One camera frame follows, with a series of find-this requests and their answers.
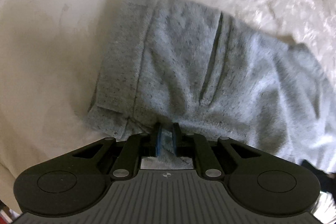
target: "white bedsheet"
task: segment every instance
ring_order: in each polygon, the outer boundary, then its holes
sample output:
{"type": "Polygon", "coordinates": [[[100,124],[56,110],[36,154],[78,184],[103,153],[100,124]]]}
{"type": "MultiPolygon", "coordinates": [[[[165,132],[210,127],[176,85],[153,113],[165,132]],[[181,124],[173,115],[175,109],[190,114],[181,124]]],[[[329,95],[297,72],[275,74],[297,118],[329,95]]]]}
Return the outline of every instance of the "white bedsheet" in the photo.
{"type": "MultiPolygon", "coordinates": [[[[0,199],[14,210],[20,172],[102,137],[81,117],[119,1],[0,0],[0,199]]],[[[306,43],[336,86],[336,0],[195,1],[306,43]]]]}

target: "wrinkled white fabric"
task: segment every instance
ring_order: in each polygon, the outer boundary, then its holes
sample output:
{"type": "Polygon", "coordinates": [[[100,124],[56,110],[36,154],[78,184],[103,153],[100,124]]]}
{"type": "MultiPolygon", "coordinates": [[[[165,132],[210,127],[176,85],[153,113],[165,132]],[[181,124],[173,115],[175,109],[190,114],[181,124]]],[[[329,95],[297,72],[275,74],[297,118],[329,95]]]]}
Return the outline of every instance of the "wrinkled white fabric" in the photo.
{"type": "MultiPolygon", "coordinates": [[[[335,86],[335,0],[195,1],[306,43],[335,86]]],[[[21,171],[102,137],[81,119],[119,2],[0,0],[0,199],[11,208],[21,171]]]]}
{"type": "Polygon", "coordinates": [[[318,201],[312,211],[313,215],[325,224],[336,223],[336,204],[330,193],[320,192],[318,201]]]}

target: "ribbed gray surface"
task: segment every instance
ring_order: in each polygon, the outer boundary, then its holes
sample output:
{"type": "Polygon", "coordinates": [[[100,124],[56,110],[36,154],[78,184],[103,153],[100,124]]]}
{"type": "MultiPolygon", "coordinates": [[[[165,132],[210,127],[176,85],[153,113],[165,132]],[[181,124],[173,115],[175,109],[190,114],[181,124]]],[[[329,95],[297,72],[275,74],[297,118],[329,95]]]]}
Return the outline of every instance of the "ribbed gray surface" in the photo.
{"type": "Polygon", "coordinates": [[[195,170],[140,170],[115,182],[106,196],[85,212],[64,218],[24,214],[15,224],[317,224],[309,213],[289,218],[260,216],[241,207],[220,182],[195,170]]]}

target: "gray fabric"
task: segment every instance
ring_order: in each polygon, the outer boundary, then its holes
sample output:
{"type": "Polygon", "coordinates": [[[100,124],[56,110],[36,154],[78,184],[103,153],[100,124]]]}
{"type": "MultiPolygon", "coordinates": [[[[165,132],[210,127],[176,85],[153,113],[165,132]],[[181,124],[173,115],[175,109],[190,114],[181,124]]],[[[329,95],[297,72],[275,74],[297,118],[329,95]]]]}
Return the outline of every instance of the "gray fabric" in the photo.
{"type": "MultiPolygon", "coordinates": [[[[303,44],[287,45],[185,0],[125,0],[87,121],[126,139],[179,122],[209,140],[229,136],[278,157],[336,170],[335,95],[303,44]]],[[[164,153],[145,166],[185,168],[164,153]]]]}

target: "gray sweatpants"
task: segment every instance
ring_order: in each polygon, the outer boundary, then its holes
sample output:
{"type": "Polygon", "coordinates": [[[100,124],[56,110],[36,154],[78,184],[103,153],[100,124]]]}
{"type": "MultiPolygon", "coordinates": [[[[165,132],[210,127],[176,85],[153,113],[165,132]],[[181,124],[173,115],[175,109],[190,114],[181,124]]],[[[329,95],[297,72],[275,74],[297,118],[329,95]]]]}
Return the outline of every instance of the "gray sweatpants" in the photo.
{"type": "MultiPolygon", "coordinates": [[[[93,128],[125,140],[179,122],[183,132],[336,171],[335,95],[305,45],[185,0],[125,0],[112,33],[87,117],[93,128]]],[[[165,136],[162,156],[143,166],[188,167],[165,136]]]]}

